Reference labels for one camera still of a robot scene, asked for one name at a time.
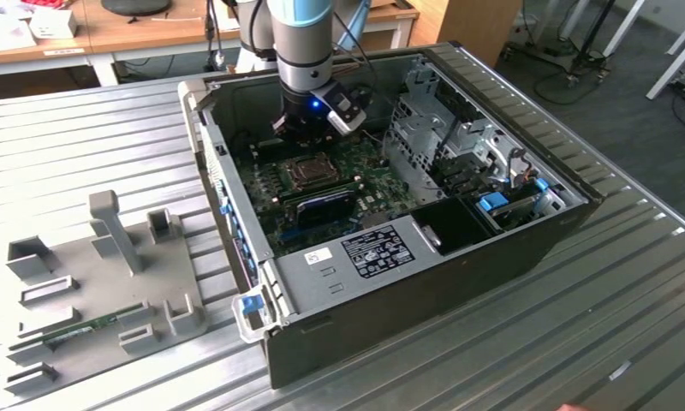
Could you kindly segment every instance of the motherboard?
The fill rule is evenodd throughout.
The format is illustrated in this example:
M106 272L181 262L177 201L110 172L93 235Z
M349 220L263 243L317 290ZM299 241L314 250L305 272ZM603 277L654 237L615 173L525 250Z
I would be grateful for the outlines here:
M235 168L277 257L415 208L379 141L359 133L317 150L279 141L250 145L247 155L237 157Z

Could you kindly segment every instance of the slotted metal workbench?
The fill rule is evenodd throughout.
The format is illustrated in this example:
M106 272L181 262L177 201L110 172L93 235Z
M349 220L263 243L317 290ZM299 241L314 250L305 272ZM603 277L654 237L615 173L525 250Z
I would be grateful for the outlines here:
M0 244L90 235L83 202L101 189L115 190L125 224L166 206L182 216L211 322L203 336L26 407L685 409L685 221L463 51L434 50L609 197L530 274L281 390L234 327L178 79L0 101ZM0 343L18 285L0 266ZM0 372L10 365L0 346ZM0 408L15 402L2 385Z

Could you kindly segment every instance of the green circuit board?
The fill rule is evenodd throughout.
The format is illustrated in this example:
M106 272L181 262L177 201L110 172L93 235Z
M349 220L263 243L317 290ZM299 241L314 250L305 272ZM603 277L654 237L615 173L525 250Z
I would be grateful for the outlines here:
M315 167L314 181L305 176L309 164ZM378 143L369 138L347 139L323 147L322 152L269 163L237 161L235 168L277 257L383 223L417 206L407 184L387 167ZM351 213L331 223L299 229L297 205L342 192L354 193Z

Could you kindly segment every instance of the white sticker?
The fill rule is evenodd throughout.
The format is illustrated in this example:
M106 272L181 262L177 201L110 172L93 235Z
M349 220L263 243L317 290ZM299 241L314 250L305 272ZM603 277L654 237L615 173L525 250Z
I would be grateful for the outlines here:
M305 254L305 260L306 264L311 265L314 263L318 263L319 261L325 261L326 259L331 258L331 253L329 248L319 248L318 250L314 250L310 253Z
M47 50L43 51L46 56L62 56L63 54L83 54L83 49L62 49L62 50Z

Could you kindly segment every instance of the blue latch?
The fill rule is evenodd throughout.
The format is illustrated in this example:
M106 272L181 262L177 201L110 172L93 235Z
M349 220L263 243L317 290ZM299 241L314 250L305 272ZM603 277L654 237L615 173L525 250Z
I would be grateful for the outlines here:
M242 303L242 315L249 315L250 313L257 312L261 308L263 308L263 299L261 295L249 295L241 297Z
M494 210L501 206L506 206L509 201L506 200L502 193L490 193L479 198L479 206L485 211Z
M230 205L230 201L227 197L219 199L219 213L225 216L229 212L233 211L233 206Z
M542 193L547 189L547 181L545 181L542 178L538 178L535 180L535 187Z

